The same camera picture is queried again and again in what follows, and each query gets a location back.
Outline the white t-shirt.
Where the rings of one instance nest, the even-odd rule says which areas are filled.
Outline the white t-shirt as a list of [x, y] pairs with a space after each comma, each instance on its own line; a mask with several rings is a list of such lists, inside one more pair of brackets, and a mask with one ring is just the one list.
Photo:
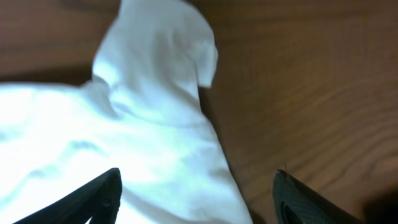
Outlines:
[[217, 59], [189, 3], [123, 1], [84, 85], [1, 85], [1, 222], [117, 167], [118, 223], [251, 223], [200, 108]]

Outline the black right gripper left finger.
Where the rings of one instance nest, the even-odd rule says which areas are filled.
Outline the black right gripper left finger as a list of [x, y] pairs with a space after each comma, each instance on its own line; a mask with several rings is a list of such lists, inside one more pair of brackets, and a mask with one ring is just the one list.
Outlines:
[[121, 193], [120, 170], [112, 168], [16, 224], [115, 224]]

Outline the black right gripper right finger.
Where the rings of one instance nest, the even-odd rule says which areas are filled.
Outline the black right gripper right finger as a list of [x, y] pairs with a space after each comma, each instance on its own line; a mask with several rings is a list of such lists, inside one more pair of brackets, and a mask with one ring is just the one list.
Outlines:
[[284, 170], [277, 170], [272, 189], [280, 224], [362, 224]]

